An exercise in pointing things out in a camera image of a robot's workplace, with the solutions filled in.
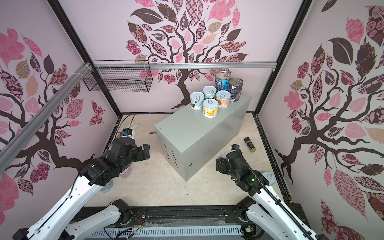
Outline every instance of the metal box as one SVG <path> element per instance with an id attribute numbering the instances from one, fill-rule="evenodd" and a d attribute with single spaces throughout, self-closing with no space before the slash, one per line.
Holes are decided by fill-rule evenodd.
<path id="1" fill-rule="evenodd" d="M 250 100 L 241 93 L 237 102 L 219 108 L 213 118 L 186 105 L 155 125 L 166 160 L 185 181 L 239 133 Z"/>

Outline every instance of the wall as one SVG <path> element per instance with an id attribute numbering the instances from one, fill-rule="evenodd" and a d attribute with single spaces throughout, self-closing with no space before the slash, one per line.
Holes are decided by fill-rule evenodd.
<path id="1" fill-rule="evenodd" d="M 383 19 L 379 0 L 315 1 L 260 114 L 295 202 L 329 239 L 384 235 Z"/>
<path id="2" fill-rule="evenodd" d="M 2 149 L 83 61 L 44 0 L 6 1 L 0 21 Z M 83 82 L 68 95 L 0 176 L 2 239 L 53 207 L 102 153 L 116 120 L 103 94 Z"/>
<path id="3" fill-rule="evenodd" d="M 276 61 L 301 4 L 300 0 L 60 2 L 92 60 L 143 58 L 158 63 L 190 60 L 206 62 L 210 58 L 213 58 L 211 60 L 214 62 L 229 61 L 232 59 L 229 56 L 236 56 L 235 54 L 239 55 L 233 59 L 240 61 Z M 196 9 L 196 14 L 193 14 L 193 8 Z M 144 12 L 150 12 L 152 15 L 148 16 Z M 184 22 L 182 18 L 190 23 L 190 31 L 188 28 L 180 27 L 180 22 Z M 139 37 L 136 39 L 131 34 L 133 31 L 136 36 L 134 24 L 139 25 L 137 31 L 140 36 L 143 33 L 141 38 L 143 44 L 139 41 Z M 228 28 L 221 34 L 225 25 Z M 164 49 L 154 47 L 157 44 Z M 244 80 L 243 91 L 253 96 L 248 110 L 254 111 L 260 92 L 270 75 L 270 69 L 231 69 L 231 71 L 232 76 Z M 214 85 L 212 79 L 215 77 L 215 71 L 206 69 L 179 71 L 180 78 L 177 72 L 177 70 L 160 73 L 153 71 L 154 80 L 149 93 L 111 92 L 111 94 L 122 112 L 174 112 L 178 107 L 189 103 L 190 93 L 201 91 L 206 85 Z M 170 74 L 168 81 L 165 79 L 167 74 Z"/>

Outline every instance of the tin can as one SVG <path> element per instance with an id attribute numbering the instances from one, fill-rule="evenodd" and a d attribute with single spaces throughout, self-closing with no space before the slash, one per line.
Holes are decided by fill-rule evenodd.
<path id="1" fill-rule="evenodd" d="M 244 81 L 240 78 L 231 78 L 229 80 L 229 92 L 231 93 L 231 102 L 236 102 L 240 98 L 241 89 Z"/>
<path id="2" fill-rule="evenodd" d="M 203 87 L 204 99 L 215 98 L 216 88 L 214 86 Z"/>
<path id="3" fill-rule="evenodd" d="M 203 103 L 203 114 L 207 118 L 213 118 L 217 115 L 218 102 L 215 99 L 206 99 Z"/>
<path id="4" fill-rule="evenodd" d="M 202 92 L 192 93 L 190 100 L 192 109 L 201 110 L 203 108 L 204 94 Z"/>
<path id="5" fill-rule="evenodd" d="M 220 90 L 228 91 L 229 88 L 229 79 L 231 78 L 231 73 L 228 71 L 219 71 L 216 73 L 215 88 Z"/>
<path id="6" fill-rule="evenodd" d="M 226 108 L 229 105 L 231 94 L 228 91 L 218 91 L 216 93 L 216 100 L 219 108 Z"/>

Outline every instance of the white can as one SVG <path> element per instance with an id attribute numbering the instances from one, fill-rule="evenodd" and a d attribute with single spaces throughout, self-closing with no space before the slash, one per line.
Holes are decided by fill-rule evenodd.
<path id="1" fill-rule="evenodd" d="M 228 107 L 229 103 L 231 102 L 230 98 L 231 98 L 230 92 L 224 91 L 224 90 L 218 91 L 216 93 L 216 100 L 218 102 L 218 107 L 219 108 Z"/>
<path id="2" fill-rule="evenodd" d="M 209 98 L 204 100 L 203 114 L 207 118 L 213 118 L 217 115 L 218 102 L 215 99 Z"/>
<path id="3" fill-rule="evenodd" d="M 203 87 L 204 99 L 215 98 L 216 88 L 214 86 Z"/>
<path id="4" fill-rule="evenodd" d="M 204 94 L 202 92 L 192 93 L 190 100 L 192 109 L 201 110 L 203 108 Z"/>

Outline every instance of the wire basket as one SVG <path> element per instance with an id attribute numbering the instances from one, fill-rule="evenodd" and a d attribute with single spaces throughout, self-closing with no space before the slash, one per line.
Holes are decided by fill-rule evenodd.
<path id="1" fill-rule="evenodd" d="M 83 78 L 90 91 L 149 92 L 152 80 L 149 67 L 121 67 L 121 65 L 97 66 Z"/>

